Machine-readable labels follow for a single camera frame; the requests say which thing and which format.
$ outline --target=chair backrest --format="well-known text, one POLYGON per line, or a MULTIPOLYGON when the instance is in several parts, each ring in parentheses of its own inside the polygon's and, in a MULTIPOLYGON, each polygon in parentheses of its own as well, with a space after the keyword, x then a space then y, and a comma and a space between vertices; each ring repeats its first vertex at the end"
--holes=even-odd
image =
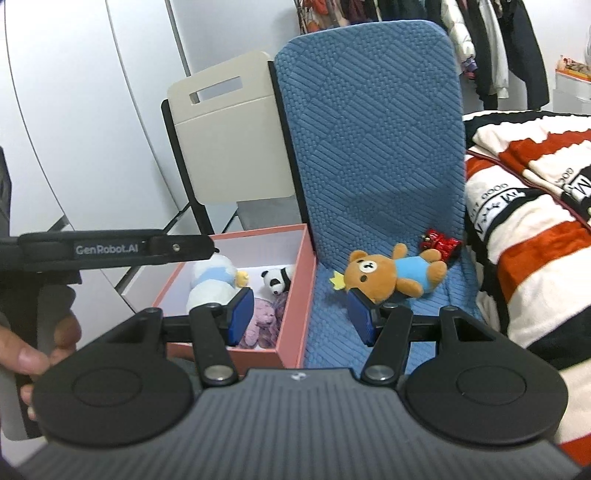
POLYGON ((436 228, 461 238, 462 100, 452 45, 427 21, 326 30, 275 57, 317 255, 389 255, 436 228))

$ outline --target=blue textured cushion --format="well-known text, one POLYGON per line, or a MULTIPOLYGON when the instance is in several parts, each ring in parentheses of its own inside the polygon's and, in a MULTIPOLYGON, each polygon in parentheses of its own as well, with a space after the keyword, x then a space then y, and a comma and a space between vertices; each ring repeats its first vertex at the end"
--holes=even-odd
MULTIPOLYGON (((353 367, 369 349, 329 283, 349 254, 417 253, 428 228, 462 237, 464 129, 449 39, 427 21, 337 28, 295 38, 275 57, 278 82, 319 259, 307 367, 353 367)), ((477 314, 476 277, 462 258, 433 293, 410 305, 477 314)), ((433 345, 413 346, 412 369, 433 345)))

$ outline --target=brown teddy bear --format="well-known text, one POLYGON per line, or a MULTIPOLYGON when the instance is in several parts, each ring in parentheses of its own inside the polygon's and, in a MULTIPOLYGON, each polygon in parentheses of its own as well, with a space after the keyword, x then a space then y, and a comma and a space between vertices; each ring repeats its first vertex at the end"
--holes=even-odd
POLYGON ((345 289, 358 288, 374 303, 380 303, 394 290, 419 298, 443 281, 447 265, 438 250, 425 250, 417 257, 407 257, 407 253, 404 244, 394 247, 392 258, 354 251, 345 270, 345 289))

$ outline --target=finger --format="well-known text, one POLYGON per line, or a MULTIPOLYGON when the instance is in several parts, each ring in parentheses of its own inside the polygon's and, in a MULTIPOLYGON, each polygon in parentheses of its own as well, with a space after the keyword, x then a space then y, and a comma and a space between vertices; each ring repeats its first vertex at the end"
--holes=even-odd
POLYGON ((75 345, 82 337, 82 329, 75 315, 70 312, 56 326, 53 339, 58 348, 69 348, 75 345))
POLYGON ((51 352, 51 355, 49 356, 49 363, 51 364, 51 366, 58 364, 63 359, 68 358, 75 351, 75 346, 71 348, 56 348, 54 351, 51 352))
POLYGON ((0 365, 19 374, 42 374, 49 368, 47 355, 0 327, 0 365))
POLYGON ((33 396, 33 386, 32 385, 24 385, 21 387, 21 398, 24 403, 31 406, 31 398, 33 396))

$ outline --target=blue shirt on teddy bear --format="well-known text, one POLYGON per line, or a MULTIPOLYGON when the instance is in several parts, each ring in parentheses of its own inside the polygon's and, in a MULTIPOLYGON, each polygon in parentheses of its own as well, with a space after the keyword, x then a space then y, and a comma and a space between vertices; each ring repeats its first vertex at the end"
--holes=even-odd
POLYGON ((398 278, 410 278, 421 284, 425 293, 432 291, 431 283, 427 278, 427 269, 430 265, 422 257, 405 257, 394 260, 398 278))

